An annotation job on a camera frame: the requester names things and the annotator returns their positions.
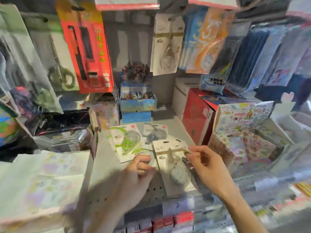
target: person's right hand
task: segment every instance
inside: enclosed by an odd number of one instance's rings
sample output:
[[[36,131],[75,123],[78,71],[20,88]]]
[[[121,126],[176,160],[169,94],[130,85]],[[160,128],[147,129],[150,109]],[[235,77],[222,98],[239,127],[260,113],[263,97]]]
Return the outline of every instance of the person's right hand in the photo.
[[[235,186],[220,155],[205,145],[193,146],[190,150],[193,153],[187,154],[187,158],[200,176],[202,183],[211,192],[221,201],[228,201],[240,195],[239,188]]]

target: hanging hole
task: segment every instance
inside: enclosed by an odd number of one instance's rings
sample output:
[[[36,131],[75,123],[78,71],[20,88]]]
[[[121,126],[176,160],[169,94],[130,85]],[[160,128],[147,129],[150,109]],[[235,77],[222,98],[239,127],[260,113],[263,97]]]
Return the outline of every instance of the hanging hole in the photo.
[[[73,11],[85,11],[85,8],[83,8],[81,6],[72,6],[71,9]]]

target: brown cartoon figure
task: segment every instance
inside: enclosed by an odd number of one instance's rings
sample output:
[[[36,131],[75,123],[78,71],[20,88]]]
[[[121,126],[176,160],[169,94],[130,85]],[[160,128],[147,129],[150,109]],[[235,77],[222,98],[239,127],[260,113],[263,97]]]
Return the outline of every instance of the brown cartoon figure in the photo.
[[[250,111],[246,114],[246,118],[250,119],[253,115],[252,109],[250,109]]]

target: hand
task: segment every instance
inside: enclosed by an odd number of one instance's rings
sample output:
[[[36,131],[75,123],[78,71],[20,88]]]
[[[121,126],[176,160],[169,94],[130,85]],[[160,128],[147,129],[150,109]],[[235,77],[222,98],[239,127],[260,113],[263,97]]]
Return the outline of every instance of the hand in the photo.
[[[240,195],[220,155],[205,145],[193,146],[190,150],[193,153],[187,154],[187,158],[211,192],[223,202]]]
[[[134,208],[144,197],[156,169],[149,163],[148,155],[137,155],[122,171],[121,177],[112,195],[112,201],[118,204],[123,213]]]

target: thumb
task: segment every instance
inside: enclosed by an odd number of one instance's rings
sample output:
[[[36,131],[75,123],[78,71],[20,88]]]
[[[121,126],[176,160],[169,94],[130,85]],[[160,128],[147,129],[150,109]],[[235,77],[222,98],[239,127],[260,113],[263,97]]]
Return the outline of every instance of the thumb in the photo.
[[[139,179],[140,186],[147,189],[152,178],[153,178],[153,176],[154,176],[154,174],[155,174],[155,172],[156,171],[154,168],[149,169],[147,171],[146,175]]]
[[[186,155],[187,159],[190,161],[192,166],[195,168],[196,172],[199,174],[200,172],[204,171],[206,168],[202,163],[201,163],[201,155],[199,152],[194,152],[194,153],[188,153]]]

